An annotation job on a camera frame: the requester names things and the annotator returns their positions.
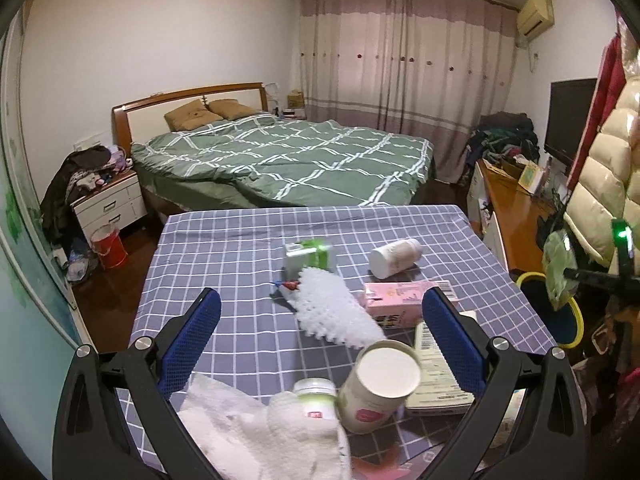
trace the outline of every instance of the white towel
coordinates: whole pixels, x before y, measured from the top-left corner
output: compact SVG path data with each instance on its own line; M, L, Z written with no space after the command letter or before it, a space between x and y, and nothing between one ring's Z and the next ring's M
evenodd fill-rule
M225 480L340 480L338 422L307 417L295 394L268 406L203 374L193 374L178 412Z

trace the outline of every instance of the green comforter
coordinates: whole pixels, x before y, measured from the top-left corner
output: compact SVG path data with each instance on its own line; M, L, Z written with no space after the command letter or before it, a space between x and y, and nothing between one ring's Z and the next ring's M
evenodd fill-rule
M287 205L408 204L433 155L425 139L280 121L261 113L133 144L136 165L180 180L228 182Z

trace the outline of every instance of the wooden floor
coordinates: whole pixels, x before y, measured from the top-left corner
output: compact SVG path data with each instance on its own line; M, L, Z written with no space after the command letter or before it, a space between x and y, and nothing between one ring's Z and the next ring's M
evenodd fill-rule
M456 204L466 214L466 189L428 181L424 204ZM121 232L129 258L119 269L96 269L74 286L82 319L98 352L124 350L129 345L147 269L158 245L162 226L153 220L136 222Z

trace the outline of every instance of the checkered tablecloth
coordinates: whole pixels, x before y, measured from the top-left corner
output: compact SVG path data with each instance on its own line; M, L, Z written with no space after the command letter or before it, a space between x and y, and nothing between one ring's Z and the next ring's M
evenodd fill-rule
M475 310L489 336L505 335L518 349L544 353L552 339L500 263L476 237L459 208L445 206L313 207L223 210L169 218L153 257L131 340L155 336L183 314L205 286L222 297L222 318L196 372L267 403L302 378L340 386L357 351L303 335L271 282L280 277L283 243L321 237L337 254L350 290L375 280L367 255L374 247L412 237L424 247L417 267L397 281L449 280L459 310ZM389 332L413 343L413 330ZM178 408L184 393L172 396ZM126 392L122 404L143 459L157 465ZM406 459L445 441L459 416L398 417L367 435L350 436L353 456L376 460L394 442Z

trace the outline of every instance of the barcode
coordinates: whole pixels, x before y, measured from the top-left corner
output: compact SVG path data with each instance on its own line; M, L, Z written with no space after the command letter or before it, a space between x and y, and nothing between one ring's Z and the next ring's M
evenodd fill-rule
M429 328L426 323L422 323L422 341L420 342L420 350L431 350L435 345L433 335L429 332Z
M440 287L440 290L444 293L449 301L458 301L458 297L456 293L453 291L453 287L451 286L451 282L447 280L443 280L442 282L434 282L437 286Z

